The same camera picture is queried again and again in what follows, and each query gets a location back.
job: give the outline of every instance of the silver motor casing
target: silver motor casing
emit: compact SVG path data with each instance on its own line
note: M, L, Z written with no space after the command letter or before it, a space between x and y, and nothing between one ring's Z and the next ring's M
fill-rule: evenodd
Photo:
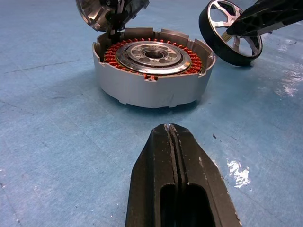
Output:
M171 40L191 49L202 61L201 72L163 75L154 80L144 79L142 74L120 70L104 62L104 53L111 46L111 40L107 34L102 34L93 43L93 56L97 81L106 93L120 103L147 108L175 107L201 98L215 63L214 52L207 44L165 29L154 32L153 28L126 28L121 34L121 40L134 38Z

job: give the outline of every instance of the silver wheel rim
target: silver wheel rim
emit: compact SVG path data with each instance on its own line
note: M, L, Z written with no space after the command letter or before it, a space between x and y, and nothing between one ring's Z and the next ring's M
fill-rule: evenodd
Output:
M231 15L224 7L222 7L220 5L220 3L223 5L228 5L228 6L232 7L235 15ZM223 13L223 15L226 16L226 18L227 18L227 22L213 21L210 16L210 9L217 9L221 13ZM229 46L231 49L233 49L235 52L237 52L238 54L243 55L245 57L255 57L255 56L259 55L262 51L262 41L261 41L260 36L256 37L257 41L258 41L258 43L256 45L256 43L250 37L242 38L239 36L232 36L232 35L228 35L226 32L221 36L221 35L219 35L219 33L216 30L216 28L220 28L220 27L225 27L225 28L230 27L232 25L232 23L241 15L241 13L243 13L242 9L240 9L236 5L232 4L231 2L224 1L224 0L213 1L209 4L209 7L208 7L208 19L210 21L213 31L221 38L221 40L227 46ZM227 43L230 39L233 39L232 46L230 46ZM252 51L252 55L247 55L245 53L240 52L240 50L239 50L240 42L244 41L244 40L246 40L246 42L249 44L251 51Z

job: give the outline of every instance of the blue mat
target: blue mat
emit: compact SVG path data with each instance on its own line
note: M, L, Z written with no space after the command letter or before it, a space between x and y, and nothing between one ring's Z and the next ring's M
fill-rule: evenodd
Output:
M202 39L206 0L150 2L128 26ZM124 226L133 164L169 122L218 165L243 226L302 226L303 22L264 35L252 68L218 59L200 102L158 110L98 88L98 35L74 0L0 0L1 227Z

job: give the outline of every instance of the copper winding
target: copper winding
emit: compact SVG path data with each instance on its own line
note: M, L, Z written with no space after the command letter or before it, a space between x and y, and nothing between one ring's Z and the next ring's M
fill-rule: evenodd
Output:
M151 39L151 38L140 38L140 39L127 39L127 40L123 40L121 42L118 42L114 45L111 45L105 52L104 54L104 61L108 64L110 64L111 66L114 66L118 69L121 70L125 70L128 72L132 72L132 73L136 73L136 74L141 74L139 72L136 71L132 71L130 69L125 68L124 66L120 65L118 63L118 61L116 60L116 52L119 48L121 48L123 45L131 43L131 42L138 42L138 41L158 41L157 39ZM179 45L176 42L174 42L172 45L184 50L191 58L191 65L190 67L186 70L183 71L181 73L178 74L194 74L194 73L199 73L201 71L202 68L202 62L200 57L194 53L192 50L188 49L187 47L184 47L183 45ZM158 76L154 76L154 75L148 75L148 74L143 74L144 75L144 79L153 79L153 80L158 80Z

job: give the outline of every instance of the wheel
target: wheel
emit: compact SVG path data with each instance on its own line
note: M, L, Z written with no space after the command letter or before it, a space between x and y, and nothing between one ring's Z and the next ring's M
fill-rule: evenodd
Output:
M214 21L211 18L211 10L215 9L223 13L227 21ZM239 37L224 32L219 34L218 28L228 28L243 12L235 4L225 0L211 1L201 12L199 28L206 43L224 61L236 66L248 66L262 53L261 36ZM242 50L242 43L246 42L250 52Z

